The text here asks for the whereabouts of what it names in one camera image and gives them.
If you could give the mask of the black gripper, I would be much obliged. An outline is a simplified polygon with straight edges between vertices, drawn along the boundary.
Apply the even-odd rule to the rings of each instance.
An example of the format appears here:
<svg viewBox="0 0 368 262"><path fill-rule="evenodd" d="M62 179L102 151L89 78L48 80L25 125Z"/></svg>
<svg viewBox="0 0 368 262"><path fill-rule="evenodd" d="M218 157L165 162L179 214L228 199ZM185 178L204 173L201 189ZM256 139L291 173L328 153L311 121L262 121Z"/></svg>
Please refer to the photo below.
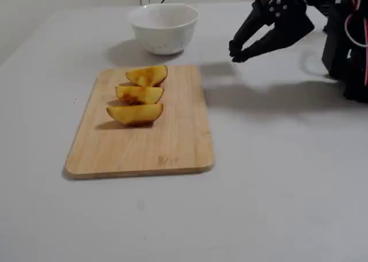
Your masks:
<svg viewBox="0 0 368 262"><path fill-rule="evenodd" d="M234 63L287 48L315 29L307 16L306 0L255 0L249 16L229 42ZM273 26L249 47L243 45L264 25Z"/></svg>

